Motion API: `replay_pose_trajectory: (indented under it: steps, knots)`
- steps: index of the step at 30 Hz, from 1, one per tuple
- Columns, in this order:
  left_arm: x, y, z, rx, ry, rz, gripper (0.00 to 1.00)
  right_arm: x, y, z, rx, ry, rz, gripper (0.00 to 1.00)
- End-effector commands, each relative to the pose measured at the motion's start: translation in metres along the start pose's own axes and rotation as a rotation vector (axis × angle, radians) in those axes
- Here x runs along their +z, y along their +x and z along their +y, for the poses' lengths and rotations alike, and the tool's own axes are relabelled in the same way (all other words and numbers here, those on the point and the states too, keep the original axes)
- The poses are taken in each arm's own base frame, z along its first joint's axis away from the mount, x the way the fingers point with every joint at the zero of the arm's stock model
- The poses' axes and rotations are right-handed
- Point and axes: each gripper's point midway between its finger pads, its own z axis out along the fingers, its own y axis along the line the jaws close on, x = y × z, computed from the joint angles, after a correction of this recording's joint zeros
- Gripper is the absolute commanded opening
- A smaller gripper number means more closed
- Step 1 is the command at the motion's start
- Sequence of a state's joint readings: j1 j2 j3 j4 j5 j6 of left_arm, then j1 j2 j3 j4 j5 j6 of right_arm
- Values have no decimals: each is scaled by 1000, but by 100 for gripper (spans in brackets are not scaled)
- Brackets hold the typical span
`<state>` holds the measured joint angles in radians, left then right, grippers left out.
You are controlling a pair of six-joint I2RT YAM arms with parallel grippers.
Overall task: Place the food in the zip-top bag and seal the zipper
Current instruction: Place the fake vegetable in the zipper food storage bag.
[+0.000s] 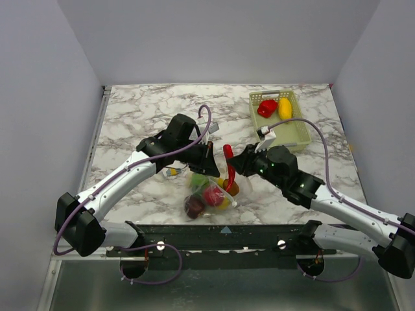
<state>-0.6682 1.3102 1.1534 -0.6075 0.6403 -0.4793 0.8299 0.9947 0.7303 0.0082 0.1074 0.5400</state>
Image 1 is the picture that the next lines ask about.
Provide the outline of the red chili pepper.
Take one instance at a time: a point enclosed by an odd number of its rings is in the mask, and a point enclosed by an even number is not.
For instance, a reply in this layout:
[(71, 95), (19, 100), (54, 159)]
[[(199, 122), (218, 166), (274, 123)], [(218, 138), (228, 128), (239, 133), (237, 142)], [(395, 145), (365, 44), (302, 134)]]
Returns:
[[(226, 160), (234, 156), (233, 150), (229, 144), (225, 144), (223, 146), (223, 152), (224, 152), (224, 157)], [(228, 168), (228, 177), (224, 180), (224, 183), (223, 183), (223, 187), (226, 192), (231, 187), (231, 185), (235, 182), (235, 175), (236, 175), (236, 172), (233, 167), (227, 164), (227, 168)]]

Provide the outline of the small green watermelon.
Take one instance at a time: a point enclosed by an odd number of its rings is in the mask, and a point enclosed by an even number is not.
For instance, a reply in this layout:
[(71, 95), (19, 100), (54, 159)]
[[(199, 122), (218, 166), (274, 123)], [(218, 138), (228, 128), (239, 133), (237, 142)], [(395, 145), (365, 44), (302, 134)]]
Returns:
[(193, 192), (202, 190), (209, 183), (209, 179), (205, 175), (193, 173), (190, 177), (189, 187)]

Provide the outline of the small orange fruit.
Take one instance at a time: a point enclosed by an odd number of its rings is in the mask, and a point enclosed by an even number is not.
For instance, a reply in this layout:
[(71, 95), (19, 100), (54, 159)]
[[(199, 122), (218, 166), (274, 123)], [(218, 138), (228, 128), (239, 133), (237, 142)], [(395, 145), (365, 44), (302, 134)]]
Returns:
[(236, 196), (238, 195), (238, 193), (240, 192), (240, 188), (238, 186), (238, 184), (236, 182), (234, 182), (231, 187), (227, 190), (227, 192), (231, 195), (231, 196)]

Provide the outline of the clear zip top bag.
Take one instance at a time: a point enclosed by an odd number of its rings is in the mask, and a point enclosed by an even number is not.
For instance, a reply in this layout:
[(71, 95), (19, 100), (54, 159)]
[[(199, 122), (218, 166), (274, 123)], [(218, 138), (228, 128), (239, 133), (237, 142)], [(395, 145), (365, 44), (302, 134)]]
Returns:
[(236, 175), (227, 192), (228, 179), (214, 178), (201, 174), (187, 175), (187, 194), (184, 198), (185, 215), (195, 220), (203, 216), (223, 214), (246, 203), (253, 191), (248, 178)]

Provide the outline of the yellow green lemon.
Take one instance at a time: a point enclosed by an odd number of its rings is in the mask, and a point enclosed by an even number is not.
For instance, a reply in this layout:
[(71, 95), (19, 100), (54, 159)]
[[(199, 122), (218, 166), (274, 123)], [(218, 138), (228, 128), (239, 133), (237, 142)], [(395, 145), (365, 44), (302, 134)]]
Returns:
[(224, 200), (222, 201), (222, 203), (217, 206), (217, 209), (219, 209), (219, 210), (225, 210), (230, 205), (231, 205), (231, 201), (229, 199), (227, 199), (227, 198), (224, 198)]

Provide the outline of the dark maroon fruit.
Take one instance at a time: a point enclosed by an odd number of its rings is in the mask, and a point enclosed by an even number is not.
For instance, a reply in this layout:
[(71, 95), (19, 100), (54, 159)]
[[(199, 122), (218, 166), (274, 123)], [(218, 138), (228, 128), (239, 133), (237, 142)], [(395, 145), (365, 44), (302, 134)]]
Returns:
[(198, 196), (190, 195), (184, 201), (184, 211), (191, 219), (198, 218), (204, 213), (205, 209), (204, 202)]

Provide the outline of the yellow banana bunch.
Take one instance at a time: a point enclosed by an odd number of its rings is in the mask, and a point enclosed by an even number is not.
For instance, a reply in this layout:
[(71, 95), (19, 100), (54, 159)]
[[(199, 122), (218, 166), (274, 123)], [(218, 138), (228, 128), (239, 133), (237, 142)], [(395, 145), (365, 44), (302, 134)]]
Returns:
[(219, 187), (223, 188), (224, 180), (222, 178), (217, 178), (216, 183)]

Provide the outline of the red round fruit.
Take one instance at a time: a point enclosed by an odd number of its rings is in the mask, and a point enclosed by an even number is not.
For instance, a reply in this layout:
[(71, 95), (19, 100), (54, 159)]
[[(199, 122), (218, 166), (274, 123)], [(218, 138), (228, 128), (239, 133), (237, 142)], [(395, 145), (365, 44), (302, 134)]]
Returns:
[(204, 189), (202, 197), (208, 206), (217, 207), (222, 203), (222, 201), (225, 198), (225, 195), (222, 193), (220, 188), (209, 186)]

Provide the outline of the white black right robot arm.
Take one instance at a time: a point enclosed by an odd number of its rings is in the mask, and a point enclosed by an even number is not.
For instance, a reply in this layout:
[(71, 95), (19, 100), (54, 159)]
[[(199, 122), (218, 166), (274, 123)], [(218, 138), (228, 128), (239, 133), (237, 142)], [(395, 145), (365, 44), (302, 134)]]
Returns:
[(322, 179), (298, 168), (298, 161), (284, 146), (256, 151), (249, 144), (227, 163), (245, 177), (258, 175), (277, 187), (289, 202), (312, 209), (350, 225), (352, 230), (337, 230), (319, 225), (298, 238), (307, 254), (317, 249), (338, 249), (377, 259), (388, 273), (409, 279), (414, 273), (414, 215), (386, 213), (352, 200)]

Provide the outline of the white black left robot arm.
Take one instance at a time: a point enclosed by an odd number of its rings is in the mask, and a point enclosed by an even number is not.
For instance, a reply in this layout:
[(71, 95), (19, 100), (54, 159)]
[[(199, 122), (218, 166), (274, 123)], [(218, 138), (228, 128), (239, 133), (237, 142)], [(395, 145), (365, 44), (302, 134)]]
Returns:
[(87, 257), (101, 247), (117, 247), (136, 256), (144, 241), (131, 222), (110, 223), (104, 218), (133, 188), (179, 161), (198, 174), (217, 177), (219, 170), (208, 139), (211, 121), (203, 128), (181, 113), (168, 127), (143, 139), (130, 157), (111, 174), (77, 195), (63, 194), (57, 203), (54, 228), (57, 232), (53, 253), (58, 256), (76, 251)]

